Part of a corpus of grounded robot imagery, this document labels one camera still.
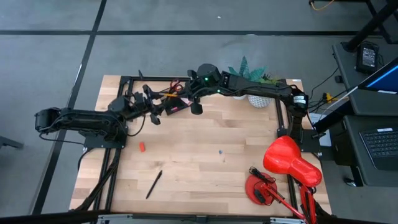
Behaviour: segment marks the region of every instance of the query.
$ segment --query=wooden table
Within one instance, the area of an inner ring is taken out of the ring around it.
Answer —
[[[120,76],[104,76],[95,110],[107,109],[116,97],[119,81]],[[142,91],[145,83],[154,91],[169,86],[168,82],[134,82],[133,91]],[[301,81],[295,84],[302,87]],[[202,115],[191,114],[189,109],[171,116],[164,113],[159,126],[147,118],[141,133],[127,139],[121,153],[111,211],[291,216],[290,210],[280,203],[274,202],[271,206],[252,203],[244,191],[251,166],[269,173],[262,166],[262,158],[277,137],[279,126],[275,103],[256,109],[247,99],[235,100],[221,95],[204,97],[201,103]],[[129,123],[129,132],[135,133],[141,123],[142,118]],[[303,125],[310,127],[308,120]],[[145,152],[139,149],[141,141],[145,142]],[[93,190],[103,156],[104,149],[94,149],[83,158],[70,208],[79,206]],[[303,157],[321,169],[313,155],[303,153]],[[146,194],[160,170],[163,170],[163,175],[146,200]],[[287,176],[269,174],[276,178],[278,191],[289,202]],[[317,189],[316,200],[330,212],[324,181]],[[106,186],[100,208],[104,208],[107,191]]]

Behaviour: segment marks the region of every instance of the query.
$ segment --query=red lamp shade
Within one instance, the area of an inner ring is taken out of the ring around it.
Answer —
[[[262,163],[269,172],[290,174],[307,187],[315,187],[322,180],[322,173],[301,158],[300,148],[289,136],[276,139],[267,149]]]

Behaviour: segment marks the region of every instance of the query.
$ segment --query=white cable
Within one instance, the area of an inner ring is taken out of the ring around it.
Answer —
[[[344,98],[346,98],[348,95],[352,94],[352,92],[354,92],[356,89],[358,89],[358,86],[356,86],[355,88],[353,88],[351,91],[349,91],[347,94],[345,94],[343,97],[341,97],[340,99],[338,99],[338,101],[336,101],[335,103],[333,103],[332,105],[328,106],[328,108],[326,108],[325,110],[323,110],[321,116],[319,119],[322,119],[323,114],[325,114],[325,112],[330,109],[332,106],[335,106],[338,102],[340,102],[341,100],[343,100]]]

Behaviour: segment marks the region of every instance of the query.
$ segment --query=white planter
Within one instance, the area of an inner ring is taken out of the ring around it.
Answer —
[[[243,96],[232,96],[235,100],[243,100],[246,98],[246,95]]]
[[[253,107],[255,107],[255,108],[265,108],[272,101],[272,98],[253,96],[253,95],[249,95],[248,99],[249,99],[250,104],[253,105]]]

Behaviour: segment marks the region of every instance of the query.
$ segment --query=black pen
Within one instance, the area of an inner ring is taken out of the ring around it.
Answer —
[[[152,186],[150,187],[149,192],[148,192],[148,194],[147,194],[147,197],[146,197],[145,199],[148,199],[148,198],[149,198],[150,193],[152,192],[152,190],[154,189],[154,187],[155,187],[155,185],[156,185],[156,183],[157,183],[157,180],[159,180],[159,178],[160,178],[161,176],[162,176],[162,170],[159,172],[159,174],[157,174],[157,177],[156,177],[156,179],[155,179],[155,182],[154,182],[154,184],[152,184]]]

